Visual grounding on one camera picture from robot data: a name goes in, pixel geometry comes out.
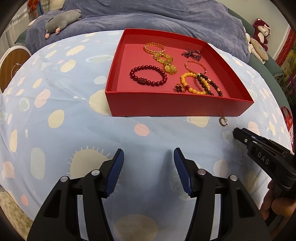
round wooden object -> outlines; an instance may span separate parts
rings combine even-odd
[[[30,58],[30,54],[22,49],[12,50],[4,59],[0,68],[0,88],[3,91],[20,69],[20,67]]]

screw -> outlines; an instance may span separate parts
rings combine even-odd
[[[236,175],[231,175],[231,176],[230,176],[230,180],[231,180],[231,181],[234,181],[234,182],[235,182],[235,181],[237,181],[237,179],[238,179],[238,178],[237,178]]]
[[[97,175],[100,174],[100,171],[96,169],[96,170],[93,170],[93,171],[91,172],[91,174],[92,174],[93,176],[97,176]]]
[[[197,173],[199,174],[199,175],[205,175],[207,172],[206,172],[206,170],[204,170],[204,169],[198,169],[198,171],[197,171]]]
[[[64,183],[64,182],[68,181],[68,177],[63,176],[63,177],[61,177],[60,181]]]

bedsheet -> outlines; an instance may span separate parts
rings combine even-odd
[[[63,11],[80,9],[82,20],[45,40],[47,21]],[[183,34],[215,45],[248,63],[241,20],[215,0],[66,0],[63,11],[50,11],[28,29],[26,46],[35,53],[45,45],[97,31],[145,28]]]
[[[103,201],[115,240],[184,240],[195,199],[183,191],[173,162],[185,157],[210,173],[236,174],[260,206],[270,180],[233,139],[235,127],[291,149],[281,111],[265,81],[232,55],[213,48],[240,77],[254,104],[239,117],[112,117],[104,94],[122,31],[63,39],[35,53],[0,95],[0,184],[32,220],[61,176],[82,177],[112,158],[125,162]],[[81,233],[87,238],[82,199]],[[215,214],[212,237],[217,236]]]

red box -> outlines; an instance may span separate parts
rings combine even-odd
[[[143,49],[149,42],[165,46],[166,54],[173,57],[173,65],[177,73],[168,75],[163,86],[140,85],[130,78],[132,68],[141,65],[164,66],[153,59]],[[190,92],[176,93],[174,87],[180,84],[180,76],[187,73],[184,64],[192,58],[181,54],[186,48],[199,50],[202,54],[200,63],[207,69],[207,76],[216,83],[223,92],[219,97],[197,95]],[[203,69],[197,64],[188,64],[195,72]],[[151,81],[160,81],[161,76],[153,70],[136,72],[138,77]],[[200,84],[193,77],[187,77],[188,85],[202,91]],[[192,37],[163,31],[147,29],[126,29],[118,44],[107,85],[106,98],[112,116],[239,116],[254,102],[238,76],[224,59],[206,42]]]

jewelry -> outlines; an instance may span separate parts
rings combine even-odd
[[[198,64],[199,66],[201,66],[203,69],[204,69],[204,74],[206,74],[207,73],[207,69],[201,64],[201,63],[199,63],[199,62],[197,62],[197,61],[193,61],[193,60],[191,60],[191,61],[187,61],[184,65],[185,65],[185,68],[189,71],[189,72],[191,72],[191,73],[194,73],[194,74],[197,74],[196,72],[194,72],[194,71],[192,71],[191,69],[189,69],[188,67],[187,67],[187,63],[194,63],[194,64]]]
[[[149,46],[156,46],[162,49],[162,51],[152,51],[148,49]],[[165,53],[165,46],[159,44],[159,43],[147,43],[144,45],[145,52],[152,54],[153,58],[158,61],[159,63],[163,64],[165,66],[165,71],[169,74],[175,74],[177,73],[177,69],[174,65],[172,65],[173,58]]]
[[[182,92],[185,92],[186,90],[188,90],[189,92],[191,92],[193,94],[200,94],[200,95],[206,95],[207,94],[206,91],[197,91],[197,90],[195,90],[193,88],[190,88],[190,86],[186,83],[186,80],[185,80],[185,78],[187,76],[192,76],[193,78],[196,78],[197,74],[195,74],[195,73],[185,73],[184,75],[181,75],[181,77],[180,77],[181,85],[177,84],[175,86],[175,92],[182,93]],[[211,91],[209,91],[210,85],[208,84],[208,82],[206,80],[204,80],[203,84],[204,84],[204,86],[206,86],[206,88],[208,89],[208,92],[210,92],[210,94],[211,94]]]
[[[205,72],[203,74],[202,73],[195,73],[195,72],[193,72],[191,69],[189,69],[187,67],[187,63],[195,63],[195,64],[198,64],[199,66],[201,66],[204,69]],[[204,88],[204,90],[207,92],[208,95],[212,95],[213,96],[214,94],[210,91],[209,87],[207,87],[204,84],[204,81],[207,81],[210,85],[212,85],[214,87],[214,89],[218,93],[218,96],[223,97],[223,93],[222,93],[222,91],[220,91],[219,87],[213,81],[211,81],[207,76],[205,76],[205,74],[207,73],[207,69],[201,63],[199,63],[197,61],[187,61],[184,65],[185,65],[185,68],[188,71],[190,71],[190,72],[192,72],[192,73],[194,73],[194,74],[197,75],[197,80],[199,81],[199,83],[201,84],[201,86]]]
[[[186,58],[193,58],[195,59],[196,61],[200,61],[201,58],[202,58],[202,55],[200,54],[200,51],[199,50],[190,50],[189,48],[186,49],[187,52],[186,53],[182,53],[181,55],[185,56]]]
[[[162,49],[162,51],[153,51],[153,50],[150,50],[148,49],[147,47],[149,46],[156,46],[156,47],[159,47]],[[161,45],[161,44],[158,44],[158,43],[147,43],[144,45],[144,50],[145,52],[149,53],[149,54],[156,54],[156,53],[159,53],[159,54],[163,54],[165,52],[165,46]]]
[[[140,71],[140,70],[143,70],[143,69],[152,69],[152,70],[155,70],[156,72],[160,73],[160,75],[162,76],[162,80],[161,81],[150,81],[150,80],[147,80],[147,79],[144,79],[144,78],[140,78],[138,76],[135,75],[135,72],[137,71]],[[134,81],[137,81],[138,84],[140,85],[151,85],[151,86],[160,86],[160,85],[163,85],[166,83],[168,77],[166,75],[166,73],[156,67],[156,66],[152,66],[152,65],[142,65],[142,66],[138,66],[138,67],[134,67],[131,71],[130,71],[130,77],[131,79],[133,79]]]
[[[228,126],[227,119],[224,116],[219,118],[219,123],[221,126]]]
[[[208,87],[204,84],[204,81],[207,81],[211,86],[214,87],[214,89],[218,93],[218,96],[223,97],[222,91],[220,91],[219,87],[212,80],[210,80],[207,76],[205,76],[204,74],[198,73],[197,74],[197,80],[202,85],[204,90],[207,91],[207,94],[214,95],[213,93],[211,93],[211,91],[207,90]]]

